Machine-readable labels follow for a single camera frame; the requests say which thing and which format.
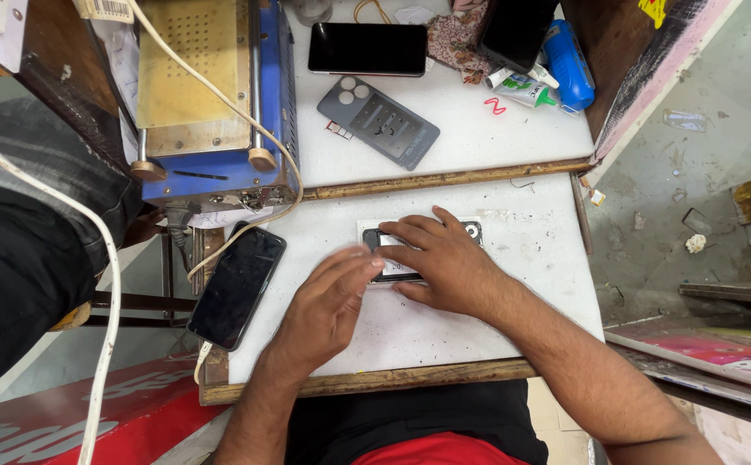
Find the white table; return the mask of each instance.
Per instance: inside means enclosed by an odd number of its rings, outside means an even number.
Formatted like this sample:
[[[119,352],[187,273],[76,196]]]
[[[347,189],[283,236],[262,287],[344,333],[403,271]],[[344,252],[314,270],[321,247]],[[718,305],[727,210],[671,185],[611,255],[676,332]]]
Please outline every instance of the white table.
[[[333,3],[331,22],[353,22],[357,0]],[[447,0],[384,0],[384,11],[421,5],[448,14]],[[494,115],[484,101],[496,94],[461,83],[460,73],[436,63],[422,78],[365,76],[364,80],[442,130],[414,171],[406,171],[357,138],[347,141],[325,129],[329,119],[318,103],[340,78],[312,74],[307,68],[310,29],[290,9],[287,17],[295,37],[295,90],[298,98],[298,152],[306,187],[390,180],[418,174],[482,170],[527,163],[569,160],[593,153],[587,119],[574,118],[556,107],[527,108],[501,98],[507,111]],[[361,22],[381,22],[375,5],[365,6]]]
[[[357,242],[356,221],[431,214],[433,204],[456,216],[485,214],[484,248],[506,272],[603,339],[602,322],[567,174],[533,177],[518,189],[507,180],[435,187],[341,200],[306,202],[269,225],[287,241],[241,346],[229,356],[229,383],[245,382],[260,350],[275,333],[298,286],[322,257]],[[487,324],[408,301],[389,289],[364,297],[352,344],[313,375],[372,372],[474,362],[521,354]]]

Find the white cable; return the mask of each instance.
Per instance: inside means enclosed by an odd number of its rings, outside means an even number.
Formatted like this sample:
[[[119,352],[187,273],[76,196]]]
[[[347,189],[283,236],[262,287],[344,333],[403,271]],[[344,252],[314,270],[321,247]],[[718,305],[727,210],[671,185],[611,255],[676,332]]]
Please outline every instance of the white cable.
[[[108,249],[108,259],[112,267],[112,304],[108,312],[108,329],[106,338],[102,342],[102,351],[100,359],[97,362],[97,371],[94,373],[94,383],[91,385],[91,400],[89,401],[89,417],[86,419],[85,434],[83,436],[83,447],[80,449],[80,465],[89,465],[91,456],[94,451],[94,440],[97,439],[97,425],[100,420],[100,407],[102,406],[102,391],[106,384],[106,373],[108,373],[108,363],[112,358],[114,340],[117,338],[117,326],[120,322],[120,263],[117,261],[117,248],[114,246],[112,233],[103,220],[96,213],[91,211],[85,205],[74,200],[68,195],[63,194],[57,189],[37,180],[28,173],[19,169],[17,165],[11,163],[3,154],[0,153],[0,166],[5,168],[9,173],[17,176],[19,179],[36,187],[37,189],[49,194],[50,196],[61,200],[71,208],[79,211],[81,214],[89,217],[97,228],[100,230],[102,239],[106,242]]]
[[[274,221],[282,216],[287,215],[289,212],[295,209],[295,207],[298,206],[298,204],[301,203],[301,198],[303,198],[303,182],[301,181],[301,172],[298,170],[298,166],[295,164],[295,160],[292,158],[292,155],[289,153],[288,150],[286,150],[286,147],[284,147],[284,144],[280,143],[278,139],[275,138],[275,136],[272,135],[271,132],[267,131],[263,126],[260,125],[259,122],[255,121],[251,116],[246,114],[245,111],[240,109],[237,104],[231,100],[229,100],[228,97],[225,96],[223,92],[221,92],[217,87],[212,85],[206,78],[203,77],[202,74],[195,71],[194,68],[189,66],[182,58],[177,56],[176,53],[174,53],[174,50],[172,50],[169,46],[166,45],[166,43],[163,41],[163,39],[160,37],[160,35],[155,31],[154,26],[151,25],[149,20],[145,17],[143,14],[143,10],[140,9],[140,7],[137,5],[135,0],[126,0],[129,4],[129,6],[132,7],[132,11],[134,12],[135,16],[137,16],[137,19],[140,20],[140,23],[142,24],[143,28],[149,33],[149,36],[151,36],[154,41],[157,43],[160,48],[163,49],[166,54],[168,54],[172,59],[174,59],[175,62],[177,62],[178,65],[180,65],[181,68],[185,69],[187,73],[193,75],[195,79],[200,81],[203,85],[205,85],[209,90],[215,93],[215,95],[222,100],[230,109],[234,110],[237,114],[241,115],[241,118],[248,121],[255,129],[260,131],[261,134],[266,136],[270,141],[275,143],[275,145],[278,146],[278,149],[284,154],[286,157],[286,160],[289,162],[289,165],[292,166],[292,172],[295,174],[295,178],[298,180],[298,197],[295,198],[295,201],[292,203],[292,205],[289,206],[286,210],[283,212],[273,215],[271,217],[268,217],[267,219],[258,221],[256,223],[247,224],[246,226],[242,227],[238,232],[232,235],[232,238],[226,241],[225,244],[223,244],[223,247],[217,249],[215,253],[210,255],[209,257],[205,258],[203,261],[198,263],[192,270],[189,272],[189,274],[186,276],[186,279],[189,280],[189,282],[192,282],[192,276],[195,275],[195,273],[198,272],[201,268],[204,267],[209,261],[214,260],[219,256],[225,249],[229,248],[229,246],[232,245],[233,242],[237,238],[241,236],[241,234],[245,233],[248,229],[256,226],[260,226],[261,224],[266,224],[270,221]]]
[[[198,355],[198,364],[195,365],[195,383],[198,385],[200,384],[200,366],[204,364],[204,360],[206,360],[206,355],[209,354],[209,351],[212,350],[212,343],[204,343],[202,346],[200,346],[200,354]]]

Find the black smartphone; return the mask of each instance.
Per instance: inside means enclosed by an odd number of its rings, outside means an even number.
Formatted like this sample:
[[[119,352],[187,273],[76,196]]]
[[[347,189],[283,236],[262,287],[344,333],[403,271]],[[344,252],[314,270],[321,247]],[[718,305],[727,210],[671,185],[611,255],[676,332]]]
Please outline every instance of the black smartphone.
[[[238,223],[232,234],[246,224]],[[236,350],[285,249],[284,239],[258,227],[243,233],[218,258],[186,330]]]
[[[535,0],[522,7],[510,0],[490,0],[476,50],[496,64],[527,74],[558,4],[559,0]]]
[[[403,24],[312,25],[310,71],[421,77],[426,65],[426,27]]]

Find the screen separator machine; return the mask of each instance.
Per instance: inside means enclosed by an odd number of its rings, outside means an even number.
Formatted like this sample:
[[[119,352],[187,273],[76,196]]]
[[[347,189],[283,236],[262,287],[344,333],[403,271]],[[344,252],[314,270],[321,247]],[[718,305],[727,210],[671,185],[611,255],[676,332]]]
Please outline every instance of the screen separator machine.
[[[298,163],[293,43],[279,0],[145,0],[180,58],[278,138]],[[186,73],[144,30],[132,172],[166,209],[174,244],[192,214],[292,204],[294,173],[277,146]]]

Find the wooden table edge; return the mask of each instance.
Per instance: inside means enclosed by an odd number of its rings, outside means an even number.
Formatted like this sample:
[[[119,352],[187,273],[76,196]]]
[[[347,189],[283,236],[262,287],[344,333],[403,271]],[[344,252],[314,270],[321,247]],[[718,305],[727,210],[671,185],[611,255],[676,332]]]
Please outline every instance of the wooden table edge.
[[[335,396],[357,392],[397,391],[413,387],[443,386],[479,381],[506,381],[537,376],[524,357],[453,363],[449,365],[419,366],[383,370],[380,372],[349,373],[315,376],[301,387],[298,397]],[[234,404],[243,392],[245,383],[216,385],[204,379],[200,384],[200,405]]]
[[[518,164],[486,170],[445,174],[423,174],[396,180],[377,180],[345,185],[330,185],[303,190],[303,200],[324,200],[356,195],[382,194],[400,190],[423,189],[446,185],[463,185],[494,180],[523,178],[541,174],[587,171],[588,157],[543,163]],[[329,396],[364,391],[392,391],[416,386],[441,386],[476,381],[502,381],[536,376],[523,357],[504,360],[420,366],[381,372],[309,378],[299,396]],[[199,399],[201,406],[231,404],[238,400],[243,384],[229,384],[229,356],[213,347],[201,368]]]

